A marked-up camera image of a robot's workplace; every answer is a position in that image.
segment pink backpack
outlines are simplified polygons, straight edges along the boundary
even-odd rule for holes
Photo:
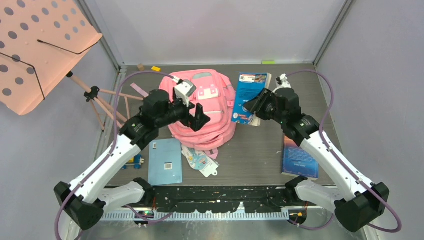
[[[182,80],[190,80],[196,86],[196,91],[189,100],[194,105],[202,104],[204,113],[210,117],[210,122],[197,132],[180,122],[169,125],[169,130],[183,145],[199,151],[212,150],[214,154],[210,157],[215,158],[218,155],[216,148],[228,142],[236,130],[236,123],[231,121],[236,91],[230,79],[212,69],[179,71],[171,75]],[[159,89],[167,91],[173,100],[173,87],[176,85],[174,81],[165,77]]]

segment barcode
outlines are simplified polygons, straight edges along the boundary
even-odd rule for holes
[[[172,162],[165,162],[165,170],[171,170],[172,169]]]

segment perforated pink panel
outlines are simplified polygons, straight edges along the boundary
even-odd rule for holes
[[[0,0],[0,53],[35,67],[47,96],[102,34],[89,24],[73,0]],[[0,55],[0,101],[25,115],[43,101],[34,70]]]

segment black clamp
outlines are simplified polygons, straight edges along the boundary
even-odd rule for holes
[[[153,199],[155,198],[155,189],[152,185],[150,185],[146,180],[141,177],[135,178],[134,182],[138,183],[144,189],[144,196],[139,202],[142,205],[149,206],[153,203]]]
[[[306,180],[308,180],[307,177],[298,176],[285,184],[285,190],[283,191],[283,194],[285,199],[287,199],[289,203],[296,203],[302,201],[296,194],[296,187],[298,186],[298,184]]]
[[[384,201],[389,199],[389,188],[383,183],[371,184],[371,189]],[[369,190],[359,193],[350,201],[334,201],[334,215],[339,223],[349,232],[356,233],[374,219],[383,215],[386,207]]]
[[[59,205],[64,203],[71,192],[70,185],[62,181],[54,187],[54,194],[56,195]],[[105,205],[106,202],[99,199],[93,203],[86,203],[83,201],[82,196],[75,196],[74,194],[67,202],[64,211],[83,231],[85,231],[92,228],[100,221],[105,213],[103,210]]]
[[[97,98],[97,95],[99,95],[100,92],[100,88],[98,88],[97,86],[93,86],[91,87],[91,92],[84,92],[84,97],[87,98],[87,100],[85,100],[87,103],[90,102],[90,100],[94,100],[95,98]]]

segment book cover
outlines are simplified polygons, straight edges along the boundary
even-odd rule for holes
[[[286,136],[284,136],[281,165],[281,174],[284,175],[304,176],[311,180],[317,180],[319,177],[318,162]]]
[[[261,121],[254,114],[247,111],[243,104],[255,98],[264,88],[270,85],[270,73],[241,72],[235,92],[232,122],[238,124],[259,126]]]

